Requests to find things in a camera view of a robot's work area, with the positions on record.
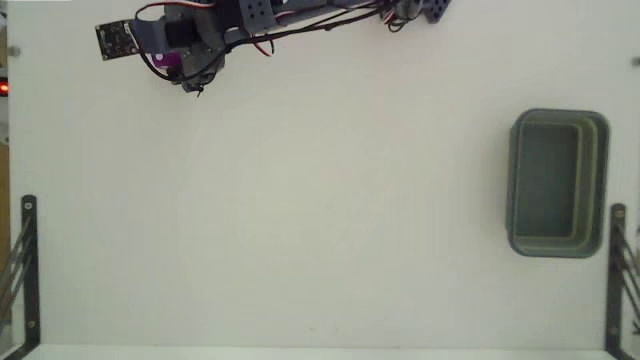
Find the black metal bracket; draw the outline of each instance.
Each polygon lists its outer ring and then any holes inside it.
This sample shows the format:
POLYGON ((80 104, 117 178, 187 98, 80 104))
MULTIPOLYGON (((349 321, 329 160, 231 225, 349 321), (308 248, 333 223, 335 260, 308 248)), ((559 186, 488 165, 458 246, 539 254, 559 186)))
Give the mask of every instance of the black metal bracket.
POLYGON ((40 286, 38 279, 38 207, 36 197, 25 195, 21 201, 22 230, 9 254, 9 261, 0 275, 0 284, 5 277, 8 288, 2 288, 2 315, 11 310, 13 301, 23 285, 25 341, 5 360, 18 360, 27 356, 40 345, 40 286))
POLYGON ((619 360, 633 360, 633 357, 620 347, 623 291, 630 291, 624 278, 624 271, 627 267, 621 266, 621 263, 624 263, 621 259, 624 259, 625 246, 628 245, 624 238, 626 217, 627 208, 624 204, 611 206, 605 350, 609 355, 619 360))

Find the gray plastic tray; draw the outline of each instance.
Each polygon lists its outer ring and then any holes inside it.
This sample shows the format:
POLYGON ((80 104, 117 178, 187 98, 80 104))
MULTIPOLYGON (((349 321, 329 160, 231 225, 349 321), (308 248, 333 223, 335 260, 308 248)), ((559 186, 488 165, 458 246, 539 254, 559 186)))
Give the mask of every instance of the gray plastic tray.
POLYGON ((594 112, 534 109, 511 132, 507 229, 525 256, 589 257, 602 242, 609 127, 594 112))

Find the robotic arm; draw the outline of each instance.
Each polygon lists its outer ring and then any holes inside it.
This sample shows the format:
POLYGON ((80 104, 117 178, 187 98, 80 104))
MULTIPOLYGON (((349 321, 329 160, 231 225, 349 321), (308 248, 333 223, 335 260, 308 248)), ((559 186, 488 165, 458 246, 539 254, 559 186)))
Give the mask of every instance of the robotic arm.
POLYGON ((424 14, 437 23, 450 0, 200 0, 150 3, 134 19, 96 26, 104 60, 139 54, 158 77, 181 85, 186 92, 202 92, 224 67, 234 48, 294 34, 331 30, 379 16, 392 32, 424 14), (141 15, 164 7, 156 20, 141 15), (289 26, 310 21, 295 29, 289 26))

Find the purple component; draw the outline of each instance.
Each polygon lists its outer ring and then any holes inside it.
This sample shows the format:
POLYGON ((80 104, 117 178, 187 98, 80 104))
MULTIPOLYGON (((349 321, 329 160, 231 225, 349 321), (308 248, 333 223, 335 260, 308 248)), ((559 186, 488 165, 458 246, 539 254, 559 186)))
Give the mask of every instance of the purple component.
POLYGON ((153 65, 160 69, 175 67, 182 64, 182 59, 178 53, 154 54, 151 55, 153 65))

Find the white table surface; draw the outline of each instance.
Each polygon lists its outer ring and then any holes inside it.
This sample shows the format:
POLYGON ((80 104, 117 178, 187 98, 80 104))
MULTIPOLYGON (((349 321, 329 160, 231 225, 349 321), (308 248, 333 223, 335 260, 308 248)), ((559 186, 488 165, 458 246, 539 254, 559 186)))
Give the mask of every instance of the white table surface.
POLYGON ((26 360, 612 360, 603 351, 364 350, 42 345, 26 360))
POLYGON ((508 133, 529 108, 601 112, 607 204, 638 204, 639 1, 454 0, 437 26, 238 49, 198 99, 101 60, 94 25, 143 3, 9 6, 44 343, 603 347, 607 244, 511 250, 508 133))

